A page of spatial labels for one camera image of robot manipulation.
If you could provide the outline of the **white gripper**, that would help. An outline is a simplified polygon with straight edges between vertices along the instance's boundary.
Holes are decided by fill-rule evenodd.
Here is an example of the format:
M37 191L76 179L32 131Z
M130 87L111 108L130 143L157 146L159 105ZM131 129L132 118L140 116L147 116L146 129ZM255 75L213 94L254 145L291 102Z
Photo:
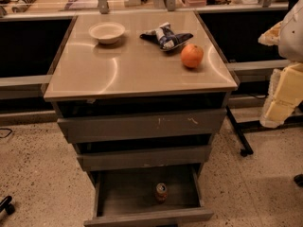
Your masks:
M277 128L303 101L303 0L276 23L262 33L258 42L263 45L278 45L278 53L289 61L283 70L275 69L270 78L268 97L262 108L260 124L265 128Z

